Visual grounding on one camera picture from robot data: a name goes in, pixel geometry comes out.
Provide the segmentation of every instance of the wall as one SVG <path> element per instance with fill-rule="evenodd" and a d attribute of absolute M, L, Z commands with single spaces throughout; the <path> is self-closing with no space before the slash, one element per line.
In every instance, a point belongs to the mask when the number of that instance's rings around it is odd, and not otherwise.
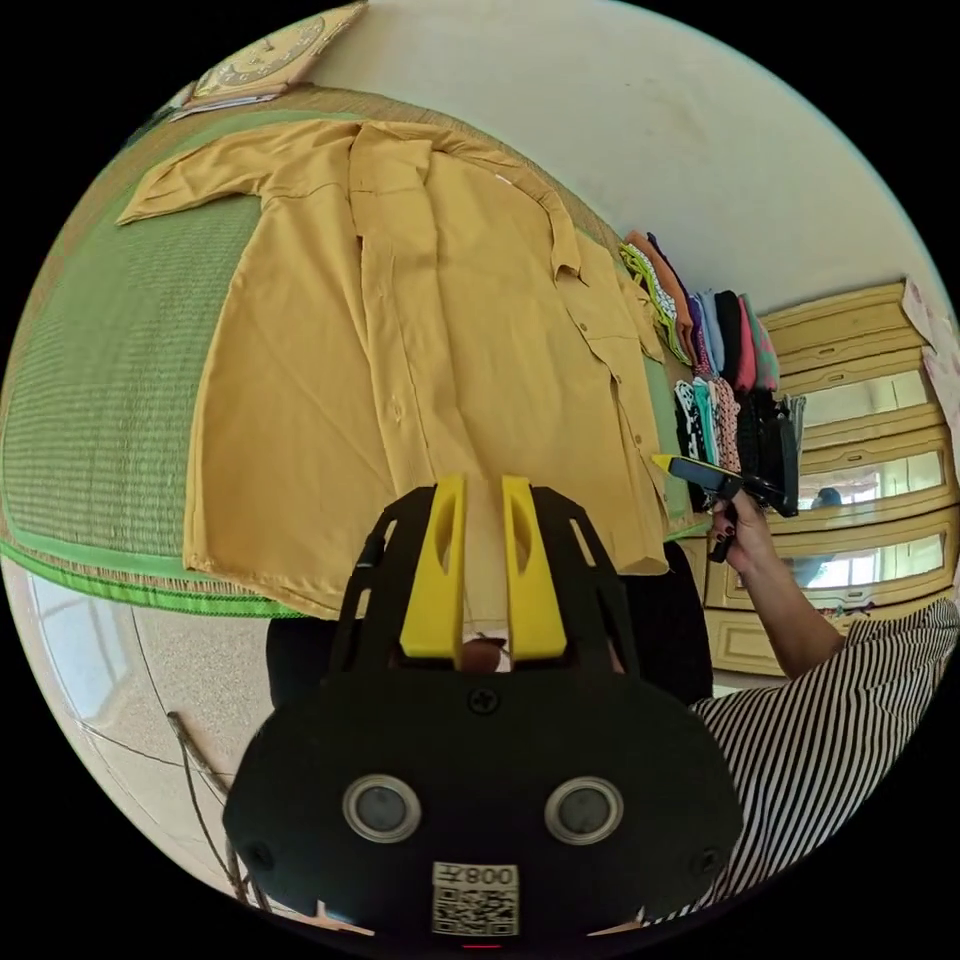
<path fill-rule="evenodd" d="M 899 204 L 805 100 L 713 39 L 613 0 L 370 0 L 315 83 L 453 114 L 539 163 L 688 287 L 758 310 L 912 274 Z"/>

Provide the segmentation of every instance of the black and white striped shirt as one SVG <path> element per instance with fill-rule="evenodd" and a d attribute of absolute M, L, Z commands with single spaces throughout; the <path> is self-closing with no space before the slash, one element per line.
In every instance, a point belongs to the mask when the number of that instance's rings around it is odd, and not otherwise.
<path fill-rule="evenodd" d="M 917 729 L 958 636 L 951 600 L 859 620 L 833 657 L 790 683 L 694 704 L 730 764 L 744 828 L 710 890 L 663 919 L 742 893 L 843 826 Z"/>

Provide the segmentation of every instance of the black trousers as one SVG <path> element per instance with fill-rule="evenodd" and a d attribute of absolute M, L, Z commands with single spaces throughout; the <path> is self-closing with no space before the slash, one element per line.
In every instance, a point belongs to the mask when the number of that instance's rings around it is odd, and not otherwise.
<path fill-rule="evenodd" d="M 646 679 L 688 706 L 713 695 L 713 668 L 703 608 L 686 555 L 664 544 L 670 564 L 660 577 L 621 577 L 634 643 Z M 267 674 L 274 707 L 315 687 L 330 666 L 335 620 L 271 620 Z"/>

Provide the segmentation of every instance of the yellow shirt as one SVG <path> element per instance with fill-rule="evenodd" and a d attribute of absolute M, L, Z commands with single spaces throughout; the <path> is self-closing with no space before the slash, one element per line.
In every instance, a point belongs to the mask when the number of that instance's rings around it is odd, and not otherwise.
<path fill-rule="evenodd" d="M 261 198 L 194 412 L 183 561 L 335 617 L 381 510 L 467 477 L 465 628 L 507 621 L 500 477 L 662 573 L 643 290 L 532 171 L 425 124 L 306 120 L 151 170 L 118 223 Z"/>

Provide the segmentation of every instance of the label sticker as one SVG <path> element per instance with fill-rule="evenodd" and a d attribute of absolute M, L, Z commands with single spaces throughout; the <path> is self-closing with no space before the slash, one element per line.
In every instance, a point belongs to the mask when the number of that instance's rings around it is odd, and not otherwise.
<path fill-rule="evenodd" d="M 516 866 L 433 865 L 433 932 L 462 937 L 513 937 L 520 932 Z"/>

